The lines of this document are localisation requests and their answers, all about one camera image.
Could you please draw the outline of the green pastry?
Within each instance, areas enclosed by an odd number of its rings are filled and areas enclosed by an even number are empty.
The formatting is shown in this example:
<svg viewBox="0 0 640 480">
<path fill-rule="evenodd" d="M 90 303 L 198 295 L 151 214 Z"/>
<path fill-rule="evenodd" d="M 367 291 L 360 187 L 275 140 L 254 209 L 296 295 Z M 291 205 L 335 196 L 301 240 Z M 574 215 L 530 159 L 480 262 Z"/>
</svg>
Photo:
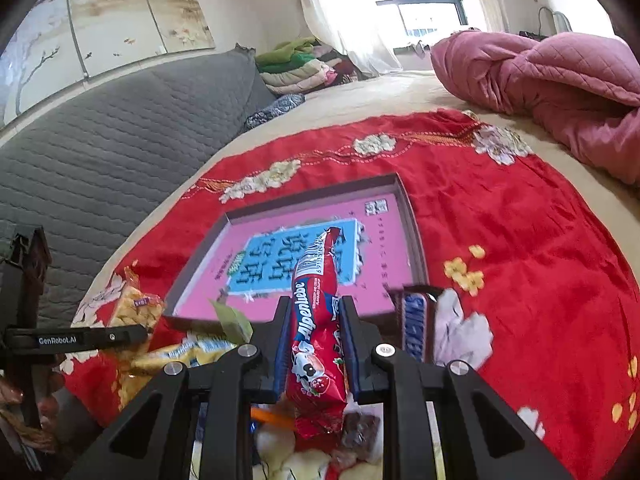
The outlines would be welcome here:
<svg viewBox="0 0 640 480">
<path fill-rule="evenodd" d="M 253 326 L 246 315 L 220 301 L 213 301 L 212 306 L 224 336 L 232 344 L 249 344 L 253 337 Z"/>
</svg>

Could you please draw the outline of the dark brown candy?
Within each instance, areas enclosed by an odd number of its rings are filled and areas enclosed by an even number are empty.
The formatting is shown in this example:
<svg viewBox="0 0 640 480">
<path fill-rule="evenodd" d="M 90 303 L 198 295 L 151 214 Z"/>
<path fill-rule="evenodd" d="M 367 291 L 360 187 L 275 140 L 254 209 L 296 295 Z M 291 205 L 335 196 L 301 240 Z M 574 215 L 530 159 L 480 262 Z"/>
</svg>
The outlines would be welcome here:
<svg viewBox="0 0 640 480">
<path fill-rule="evenodd" d="M 382 457 L 382 418 L 375 414 L 348 412 L 344 415 L 340 450 L 357 460 L 375 463 Z"/>
</svg>

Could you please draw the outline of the red Alpenliebe candy pack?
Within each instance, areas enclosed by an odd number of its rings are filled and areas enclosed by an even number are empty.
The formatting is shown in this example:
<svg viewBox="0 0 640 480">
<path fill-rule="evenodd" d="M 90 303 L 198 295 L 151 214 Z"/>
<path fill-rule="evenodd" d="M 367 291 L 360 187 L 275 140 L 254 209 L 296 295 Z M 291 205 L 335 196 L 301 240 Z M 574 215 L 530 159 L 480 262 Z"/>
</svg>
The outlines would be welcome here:
<svg viewBox="0 0 640 480">
<path fill-rule="evenodd" d="M 334 244 L 341 230 L 322 231 L 298 260 L 292 281 L 291 364 L 285 396 L 303 439 L 337 434 L 347 405 L 340 298 Z"/>
</svg>

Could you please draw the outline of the brown Snickers bar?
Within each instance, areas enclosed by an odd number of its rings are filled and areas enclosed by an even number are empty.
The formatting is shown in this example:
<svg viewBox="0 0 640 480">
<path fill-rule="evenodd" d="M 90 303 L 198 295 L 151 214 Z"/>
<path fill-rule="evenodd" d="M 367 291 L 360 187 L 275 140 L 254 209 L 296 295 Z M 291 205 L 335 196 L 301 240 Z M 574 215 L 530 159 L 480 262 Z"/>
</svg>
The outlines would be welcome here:
<svg viewBox="0 0 640 480">
<path fill-rule="evenodd" d="M 425 284 L 387 289 L 397 315 L 401 349 L 419 362 L 433 362 L 435 310 L 443 292 Z"/>
</svg>

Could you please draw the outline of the yellow Alpenliebe candy pack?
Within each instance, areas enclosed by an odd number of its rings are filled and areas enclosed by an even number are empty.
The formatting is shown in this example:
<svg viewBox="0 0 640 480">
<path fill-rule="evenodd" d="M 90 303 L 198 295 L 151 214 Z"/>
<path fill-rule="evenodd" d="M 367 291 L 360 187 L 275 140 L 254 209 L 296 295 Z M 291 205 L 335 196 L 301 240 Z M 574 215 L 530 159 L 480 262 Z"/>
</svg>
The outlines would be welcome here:
<svg viewBox="0 0 640 480">
<path fill-rule="evenodd" d="M 178 344 L 151 352 L 120 352 L 116 360 L 117 380 L 113 384 L 118 410 L 121 412 L 165 365 L 178 362 L 187 368 L 199 367 L 216 362 L 235 348 L 233 342 L 218 336 L 187 334 Z"/>
</svg>

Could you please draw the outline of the rice cracker snack pack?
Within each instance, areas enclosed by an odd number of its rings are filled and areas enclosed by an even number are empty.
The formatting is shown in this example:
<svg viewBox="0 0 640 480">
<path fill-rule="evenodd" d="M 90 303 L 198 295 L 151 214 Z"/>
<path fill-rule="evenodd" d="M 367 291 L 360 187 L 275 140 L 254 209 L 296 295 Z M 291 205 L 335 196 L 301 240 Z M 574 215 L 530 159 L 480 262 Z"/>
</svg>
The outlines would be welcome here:
<svg viewBox="0 0 640 480">
<path fill-rule="evenodd" d="M 140 324 L 145 328 L 148 336 L 146 336 L 145 341 L 132 347 L 129 353 L 133 356 L 135 353 L 148 352 L 151 337 L 158 321 L 162 317 L 165 303 L 160 296 L 142 290 L 139 277 L 129 266 L 126 266 L 124 273 L 125 286 L 115 302 L 108 326 L 120 327 Z"/>
</svg>

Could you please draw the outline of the grey shallow box tray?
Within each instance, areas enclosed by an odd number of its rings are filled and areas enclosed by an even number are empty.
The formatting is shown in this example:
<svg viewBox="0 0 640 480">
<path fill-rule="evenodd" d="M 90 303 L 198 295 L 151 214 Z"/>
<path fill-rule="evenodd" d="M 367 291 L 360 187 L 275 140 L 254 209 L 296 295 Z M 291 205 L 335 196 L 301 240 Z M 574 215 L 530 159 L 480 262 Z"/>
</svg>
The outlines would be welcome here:
<svg viewBox="0 0 640 480">
<path fill-rule="evenodd" d="M 387 289 L 427 280 L 424 249 L 398 174 L 316 188 L 222 214 L 166 296 L 173 326 L 215 326 L 216 304 L 252 324 L 273 318 L 296 276 L 324 275 L 363 318 L 386 321 Z"/>
</svg>

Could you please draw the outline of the red floral cloth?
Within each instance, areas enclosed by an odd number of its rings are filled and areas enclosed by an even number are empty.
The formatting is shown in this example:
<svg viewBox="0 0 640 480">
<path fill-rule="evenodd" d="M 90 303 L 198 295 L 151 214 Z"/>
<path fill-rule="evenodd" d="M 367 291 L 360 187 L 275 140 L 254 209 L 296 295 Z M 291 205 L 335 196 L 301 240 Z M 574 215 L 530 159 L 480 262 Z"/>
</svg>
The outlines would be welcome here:
<svg viewBox="0 0 640 480">
<path fill-rule="evenodd" d="M 234 208 L 397 174 L 428 278 L 458 295 L 448 348 L 471 353 L 575 478 L 601 479 L 639 426 L 639 203 L 576 168 L 457 110 L 281 136 L 216 158 L 78 312 L 104 321 L 130 276 L 162 296 Z"/>
</svg>

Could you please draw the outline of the blue patterned cushion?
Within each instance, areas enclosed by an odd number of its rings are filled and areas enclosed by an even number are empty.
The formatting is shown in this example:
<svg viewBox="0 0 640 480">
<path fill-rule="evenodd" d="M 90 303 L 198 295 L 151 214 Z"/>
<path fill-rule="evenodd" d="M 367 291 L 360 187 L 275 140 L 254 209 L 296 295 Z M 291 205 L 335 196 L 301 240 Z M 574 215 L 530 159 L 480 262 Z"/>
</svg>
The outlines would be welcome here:
<svg viewBox="0 0 640 480">
<path fill-rule="evenodd" d="M 283 116 L 294 110 L 294 108 L 301 106 L 303 102 L 305 102 L 305 97 L 302 94 L 280 96 L 270 105 L 248 116 L 244 122 L 244 130 L 252 130 L 266 122 L 271 122 L 274 118 Z"/>
</svg>

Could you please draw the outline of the stack of folded clothes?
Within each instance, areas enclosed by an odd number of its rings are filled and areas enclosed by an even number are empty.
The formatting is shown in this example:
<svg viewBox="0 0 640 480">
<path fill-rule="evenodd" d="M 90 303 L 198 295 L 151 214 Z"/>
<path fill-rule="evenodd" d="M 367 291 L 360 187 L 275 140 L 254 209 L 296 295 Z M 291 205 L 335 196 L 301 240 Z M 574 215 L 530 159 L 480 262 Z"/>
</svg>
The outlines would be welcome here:
<svg viewBox="0 0 640 480">
<path fill-rule="evenodd" d="M 279 44 L 258 54 L 255 63 L 262 81 L 276 96 L 306 94 L 366 79 L 347 55 L 314 37 Z"/>
</svg>

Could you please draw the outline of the white sheer curtain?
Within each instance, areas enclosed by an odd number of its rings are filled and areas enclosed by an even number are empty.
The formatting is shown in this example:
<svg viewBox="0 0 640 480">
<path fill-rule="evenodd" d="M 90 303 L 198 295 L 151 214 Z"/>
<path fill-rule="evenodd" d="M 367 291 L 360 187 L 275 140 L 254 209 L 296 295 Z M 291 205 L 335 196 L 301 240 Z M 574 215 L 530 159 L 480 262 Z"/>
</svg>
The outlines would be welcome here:
<svg viewBox="0 0 640 480">
<path fill-rule="evenodd" d="M 347 55 L 367 76 L 400 72 L 401 64 L 383 40 L 374 0 L 300 0 L 309 31 Z"/>
</svg>

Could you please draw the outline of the pink quilted blanket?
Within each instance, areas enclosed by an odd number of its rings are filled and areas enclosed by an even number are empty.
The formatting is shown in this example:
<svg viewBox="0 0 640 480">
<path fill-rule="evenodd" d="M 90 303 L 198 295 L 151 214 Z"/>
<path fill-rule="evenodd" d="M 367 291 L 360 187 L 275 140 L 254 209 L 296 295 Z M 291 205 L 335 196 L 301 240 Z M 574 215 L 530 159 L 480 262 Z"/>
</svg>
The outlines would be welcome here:
<svg viewBox="0 0 640 480">
<path fill-rule="evenodd" d="M 435 44 L 431 60 L 457 98 L 528 116 L 583 164 L 638 186 L 639 63 L 623 41 L 464 30 Z"/>
</svg>

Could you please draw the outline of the floral wall painting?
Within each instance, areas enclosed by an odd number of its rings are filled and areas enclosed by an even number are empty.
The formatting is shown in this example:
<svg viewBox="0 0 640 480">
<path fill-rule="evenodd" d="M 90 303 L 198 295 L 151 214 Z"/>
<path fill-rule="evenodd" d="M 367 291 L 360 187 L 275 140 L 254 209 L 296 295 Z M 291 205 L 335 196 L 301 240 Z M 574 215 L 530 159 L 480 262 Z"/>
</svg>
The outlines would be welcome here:
<svg viewBox="0 0 640 480">
<path fill-rule="evenodd" d="M 198 0 L 38 0 L 1 55 L 2 124 L 79 81 L 214 44 Z"/>
</svg>

